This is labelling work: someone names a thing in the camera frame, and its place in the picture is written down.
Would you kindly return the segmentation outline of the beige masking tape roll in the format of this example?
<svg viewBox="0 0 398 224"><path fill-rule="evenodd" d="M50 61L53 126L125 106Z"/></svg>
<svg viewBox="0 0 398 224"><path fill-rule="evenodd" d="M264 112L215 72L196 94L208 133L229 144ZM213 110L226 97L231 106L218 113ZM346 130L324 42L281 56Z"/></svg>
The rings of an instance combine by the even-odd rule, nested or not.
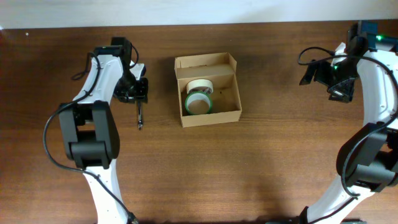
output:
<svg viewBox="0 0 398 224"><path fill-rule="evenodd" d="M212 94L214 92L213 82L208 79L196 79L187 83L187 94L193 92L203 92L206 94Z"/></svg>

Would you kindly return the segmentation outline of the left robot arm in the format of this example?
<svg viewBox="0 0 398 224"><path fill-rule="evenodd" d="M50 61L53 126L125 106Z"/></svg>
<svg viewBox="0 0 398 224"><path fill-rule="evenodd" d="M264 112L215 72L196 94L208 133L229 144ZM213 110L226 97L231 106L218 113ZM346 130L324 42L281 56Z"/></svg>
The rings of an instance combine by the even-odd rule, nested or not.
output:
<svg viewBox="0 0 398 224"><path fill-rule="evenodd" d="M85 177L98 223L137 223L123 203L116 173L120 138L110 104L113 98L137 106L138 128L144 124L142 104L147 102L146 66L133 59L138 51L125 37L113 37L109 46L88 53L85 69L73 76L86 81L74 99L56 111L71 168Z"/></svg>

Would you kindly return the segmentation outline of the dark grey pen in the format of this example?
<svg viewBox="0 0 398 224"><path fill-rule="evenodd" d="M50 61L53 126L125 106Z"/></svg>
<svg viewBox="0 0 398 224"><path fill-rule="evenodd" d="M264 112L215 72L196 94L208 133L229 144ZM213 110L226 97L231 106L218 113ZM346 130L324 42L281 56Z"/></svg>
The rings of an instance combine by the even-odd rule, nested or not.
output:
<svg viewBox="0 0 398 224"><path fill-rule="evenodd" d="M143 128L144 119L142 114L142 103L140 101L137 102L137 127L139 130Z"/></svg>

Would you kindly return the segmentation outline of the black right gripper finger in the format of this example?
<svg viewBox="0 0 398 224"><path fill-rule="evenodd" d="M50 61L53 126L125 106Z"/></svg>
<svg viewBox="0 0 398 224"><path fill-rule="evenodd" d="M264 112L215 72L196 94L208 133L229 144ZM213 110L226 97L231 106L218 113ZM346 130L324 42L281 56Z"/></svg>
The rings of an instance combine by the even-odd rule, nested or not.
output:
<svg viewBox="0 0 398 224"><path fill-rule="evenodd" d="M315 74L317 70L317 66L316 65L309 65L307 67L307 70L304 74L304 76L302 77L299 85L308 85L311 83L311 81L313 80L313 76Z"/></svg>
<svg viewBox="0 0 398 224"><path fill-rule="evenodd" d="M350 103L353 100L355 78L349 78L328 87L330 101Z"/></svg>

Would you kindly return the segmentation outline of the green tape roll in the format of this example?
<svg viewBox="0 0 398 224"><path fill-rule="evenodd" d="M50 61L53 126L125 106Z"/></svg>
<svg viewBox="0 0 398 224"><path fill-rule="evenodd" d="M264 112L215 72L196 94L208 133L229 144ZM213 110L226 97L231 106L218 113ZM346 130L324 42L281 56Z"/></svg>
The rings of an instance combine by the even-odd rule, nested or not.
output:
<svg viewBox="0 0 398 224"><path fill-rule="evenodd" d="M209 94L204 92L192 92L185 100L185 109L190 115L208 114L213 107L213 101Z"/></svg>

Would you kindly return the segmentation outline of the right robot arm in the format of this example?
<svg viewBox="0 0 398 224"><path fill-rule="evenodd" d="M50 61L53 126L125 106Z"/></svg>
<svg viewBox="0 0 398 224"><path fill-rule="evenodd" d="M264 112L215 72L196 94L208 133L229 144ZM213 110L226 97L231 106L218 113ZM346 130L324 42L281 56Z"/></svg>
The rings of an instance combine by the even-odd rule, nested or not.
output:
<svg viewBox="0 0 398 224"><path fill-rule="evenodd" d="M379 34L375 22L359 21L328 54L297 61L307 66L300 84L321 83L331 101L349 103L359 80L363 127L340 148L332 184L296 223L346 223L363 200L397 185L397 38Z"/></svg>

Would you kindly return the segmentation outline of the cardboard box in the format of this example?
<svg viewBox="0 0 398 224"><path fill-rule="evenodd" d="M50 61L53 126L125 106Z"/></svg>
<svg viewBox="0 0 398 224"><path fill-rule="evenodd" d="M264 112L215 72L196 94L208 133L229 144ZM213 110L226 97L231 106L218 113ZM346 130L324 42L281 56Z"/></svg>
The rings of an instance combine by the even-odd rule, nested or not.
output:
<svg viewBox="0 0 398 224"><path fill-rule="evenodd" d="M178 86L180 117L184 128L218 123L237 122L242 112L236 79L237 62L229 53L177 57L175 76ZM213 107L208 114L190 115L185 109L187 83L196 79L213 82L210 94Z"/></svg>

